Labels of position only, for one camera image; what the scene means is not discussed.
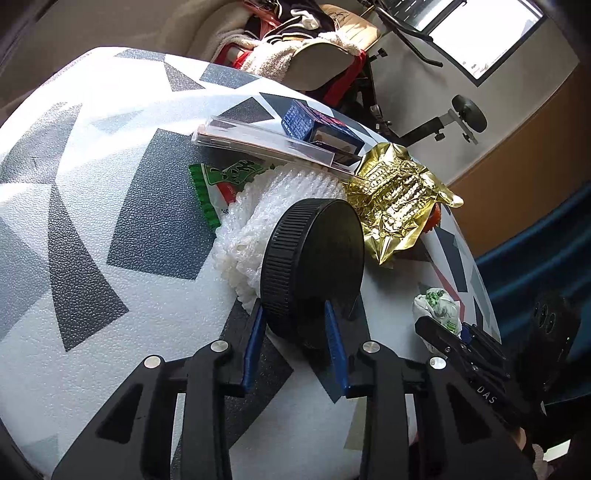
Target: green plastic bag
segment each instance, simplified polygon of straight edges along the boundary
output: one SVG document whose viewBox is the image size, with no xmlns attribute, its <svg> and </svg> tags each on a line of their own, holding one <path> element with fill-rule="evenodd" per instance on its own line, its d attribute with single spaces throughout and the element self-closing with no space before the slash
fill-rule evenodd
<svg viewBox="0 0 591 480">
<path fill-rule="evenodd" d="M 241 160 L 224 170 L 204 163 L 189 165 L 197 199 L 212 229 L 222 224 L 228 205 L 236 201 L 236 194 L 244 189 L 244 185 L 266 169 L 264 165 L 249 160 Z"/>
</svg>

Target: blue box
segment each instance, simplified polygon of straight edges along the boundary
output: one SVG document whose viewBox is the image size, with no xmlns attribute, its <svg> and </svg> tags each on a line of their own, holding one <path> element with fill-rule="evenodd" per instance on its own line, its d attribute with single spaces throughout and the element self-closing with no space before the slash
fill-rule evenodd
<svg viewBox="0 0 591 480">
<path fill-rule="evenodd" d="M 293 100 L 281 120 L 283 130 L 291 138 L 305 142 L 324 142 L 345 152 L 357 154 L 365 145 L 343 122 Z"/>
</svg>

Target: round black pad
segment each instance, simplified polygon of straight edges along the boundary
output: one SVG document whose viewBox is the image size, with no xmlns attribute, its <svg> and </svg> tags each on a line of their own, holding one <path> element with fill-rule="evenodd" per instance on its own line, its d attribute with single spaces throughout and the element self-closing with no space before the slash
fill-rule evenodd
<svg viewBox="0 0 591 480">
<path fill-rule="evenodd" d="M 452 99 L 452 107 L 459 117 L 475 132 L 481 134 L 488 126 L 484 113 L 482 113 L 477 104 L 472 102 L 469 98 L 462 95 L 456 95 Z"/>
</svg>

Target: black round cap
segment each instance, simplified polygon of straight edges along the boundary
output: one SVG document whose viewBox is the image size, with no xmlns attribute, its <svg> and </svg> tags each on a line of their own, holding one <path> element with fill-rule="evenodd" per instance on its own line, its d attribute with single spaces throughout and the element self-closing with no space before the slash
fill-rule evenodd
<svg viewBox="0 0 591 480">
<path fill-rule="evenodd" d="M 323 348 L 324 301 L 348 315 L 363 278 L 363 230 L 344 200 L 306 199 L 277 223 L 261 271 L 261 303 L 278 336 Z"/>
</svg>

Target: crumpled gold foil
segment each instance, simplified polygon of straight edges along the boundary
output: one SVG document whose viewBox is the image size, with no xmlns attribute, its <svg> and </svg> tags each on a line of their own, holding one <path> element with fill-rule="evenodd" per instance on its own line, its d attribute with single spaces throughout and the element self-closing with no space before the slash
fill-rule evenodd
<svg viewBox="0 0 591 480">
<path fill-rule="evenodd" d="M 435 203 L 464 204 L 399 145 L 377 144 L 355 174 L 366 182 L 345 184 L 347 200 L 359 215 L 367 249 L 380 265 L 415 244 Z"/>
</svg>

